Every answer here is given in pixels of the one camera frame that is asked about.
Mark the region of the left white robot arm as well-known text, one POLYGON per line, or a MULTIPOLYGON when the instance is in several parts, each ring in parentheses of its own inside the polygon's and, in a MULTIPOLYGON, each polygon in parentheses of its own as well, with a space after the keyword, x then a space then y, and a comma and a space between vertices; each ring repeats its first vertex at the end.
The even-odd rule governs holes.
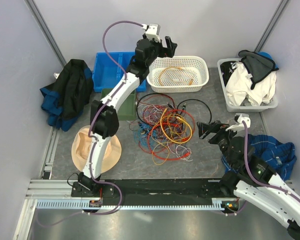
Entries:
POLYGON ((95 115, 88 131, 91 147, 88 160, 79 175, 79 181, 83 183, 82 191, 89 197, 96 196, 100 191, 103 158, 111 138, 119 129, 117 111, 128 96, 146 79, 151 64, 157 58, 172 58, 175 55, 178 44, 172 42, 169 36, 165 37, 165 43, 166 47, 161 40, 156 42, 146 37, 139 40, 133 57, 124 69, 122 79, 106 97, 92 103, 90 112, 95 115))

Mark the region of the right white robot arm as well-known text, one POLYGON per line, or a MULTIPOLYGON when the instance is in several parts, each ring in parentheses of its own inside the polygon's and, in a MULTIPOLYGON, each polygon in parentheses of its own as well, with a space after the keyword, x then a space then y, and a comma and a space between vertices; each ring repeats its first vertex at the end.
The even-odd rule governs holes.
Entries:
POLYGON ((196 124, 200 139, 213 134, 208 143, 219 147, 230 167, 219 181, 219 191, 258 207, 285 227, 294 240, 300 240, 300 196, 255 155, 249 144, 248 120, 243 117, 236 125, 219 120, 196 124))

